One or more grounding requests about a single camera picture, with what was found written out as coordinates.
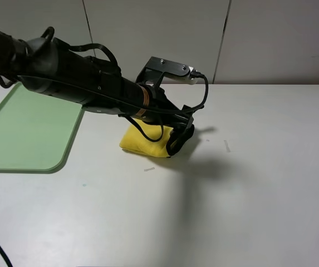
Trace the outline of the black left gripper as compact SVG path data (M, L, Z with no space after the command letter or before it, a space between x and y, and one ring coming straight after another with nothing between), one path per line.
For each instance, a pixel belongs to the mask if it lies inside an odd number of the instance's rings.
M165 95L164 89L159 87L155 89L151 85L144 83L136 83L141 88L142 99L139 104L150 108L159 108L163 110L180 111ZM171 115L166 113L158 113L154 111L140 109L135 119L138 119L148 125L161 125L174 128L169 136L169 156L177 154L184 144L193 136L195 126L192 125L192 115L185 113L183 115ZM186 130L178 130L175 128L189 128Z

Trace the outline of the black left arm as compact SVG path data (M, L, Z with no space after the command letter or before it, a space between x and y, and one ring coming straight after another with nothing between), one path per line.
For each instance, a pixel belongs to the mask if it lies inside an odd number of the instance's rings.
M71 46L54 32L48 27L30 41L0 32L2 87L20 82L32 92L78 103L85 111L123 117L148 141L163 141L169 156L192 137L193 110L177 108L161 88L166 77L189 82L191 67L152 57L136 80L129 81L109 50L106 60L82 57L80 52L92 44Z

